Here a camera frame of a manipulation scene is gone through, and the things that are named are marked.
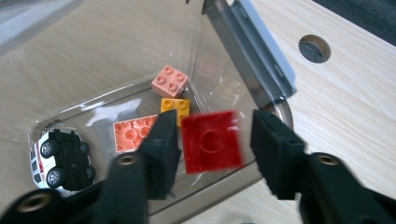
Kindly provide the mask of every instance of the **white toy car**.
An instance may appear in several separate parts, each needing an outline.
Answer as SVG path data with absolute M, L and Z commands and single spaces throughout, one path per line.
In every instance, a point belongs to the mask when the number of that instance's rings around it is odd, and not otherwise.
M 41 189 L 57 189 L 67 197 L 93 185 L 96 175 L 90 146 L 74 132 L 54 129 L 41 136 L 30 154 L 32 177 Z

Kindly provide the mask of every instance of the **black wheel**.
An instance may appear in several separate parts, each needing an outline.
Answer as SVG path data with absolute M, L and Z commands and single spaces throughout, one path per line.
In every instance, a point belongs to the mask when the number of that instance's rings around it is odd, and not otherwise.
M 88 165 L 87 166 L 87 177 L 89 180 L 94 180 L 96 176 L 96 170 L 93 168 L 93 166 Z
M 86 143 L 86 142 L 80 142 L 79 149 L 83 156 L 86 156 L 86 155 L 88 155 L 88 153 L 90 153 L 90 145 L 88 145 L 88 143 Z
M 40 154 L 43 158 L 48 159 L 51 156 L 54 156 L 59 151 L 59 144 L 54 140 L 47 140 L 40 147 Z
M 47 184 L 50 188 L 56 189 L 64 184 L 66 176 L 64 169 L 61 167 L 53 167 L 47 173 Z

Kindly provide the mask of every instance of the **black mechanical part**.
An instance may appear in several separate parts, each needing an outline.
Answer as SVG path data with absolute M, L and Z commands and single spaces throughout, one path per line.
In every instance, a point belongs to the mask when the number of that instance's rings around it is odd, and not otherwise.
M 145 159 L 137 152 L 112 162 L 92 223 L 148 223 Z
M 86 142 L 80 142 L 79 149 L 81 150 L 81 155 L 83 156 L 87 156 L 90 153 L 90 145 Z
M 293 200 L 306 161 L 304 141 L 274 114 L 254 110 L 250 147 L 273 194 Z
M 175 182 L 181 150 L 177 146 L 176 110 L 161 113 L 149 136 L 139 147 L 146 160 L 146 180 L 150 200 L 165 199 Z
M 45 141 L 40 147 L 41 156 L 45 159 L 48 159 L 51 156 L 58 154 L 59 152 L 59 144 L 54 140 Z
M 64 184 L 66 180 L 66 175 L 64 173 L 64 168 L 62 167 L 53 167 L 49 170 L 46 176 L 47 185 L 52 188 L 56 189 Z
M 64 214 L 58 210 L 63 199 L 55 189 L 38 189 L 20 197 L 6 213 L 0 224 L 6 223 L 59 223 Z
M 301 193 L 304 223 L 396 223 L 395 200 L 362 187 L 333 155 L 305 154 L 304 142 L 276 116 L 254 111 L 250 146 L 278 199 Z

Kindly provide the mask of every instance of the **wooden table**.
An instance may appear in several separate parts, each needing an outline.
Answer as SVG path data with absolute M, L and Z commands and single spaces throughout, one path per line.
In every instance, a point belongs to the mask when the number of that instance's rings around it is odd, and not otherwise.
M 396 198 L 396 48 L 312 1 L 251 1 L 296 73 L 289 103 L 308 151 L 342 158 L 365 187 Z M 131 13 L 128 1 L 85 0 L 0 57 L 0 210 L 35 189 L 27 134 L 37 122 L 138 78 L 130 71 L 150 71 L 131 45 L 140 22 L 128 21 Z M 305 35 L 327 41 L 329 61 L 301 55 Z M 299 220 L 297 203 L 277 201 L 260 181 L 186 223 Z

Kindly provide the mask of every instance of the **lego brick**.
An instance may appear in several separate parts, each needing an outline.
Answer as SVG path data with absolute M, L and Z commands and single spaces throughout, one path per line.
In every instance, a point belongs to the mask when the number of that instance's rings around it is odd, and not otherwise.
M 157 117 L 158 115 L 153 115 L 113 123 L 116 152 L 138 149 L 143 139 L 148 136 Z
M 242 166 L 234 111 L 190 115 L 181 121 L 187 174 Z
M 154 92 L 164 98 L 177 98 L 187 87 L 188 77 L 170 65 L 166 65 L 151 82 Z
M 162 98 L 161 113 L 172 109 L 177 110 L 177 127 L 180 127 L 180 121 L 190 114 L 190 100 Z

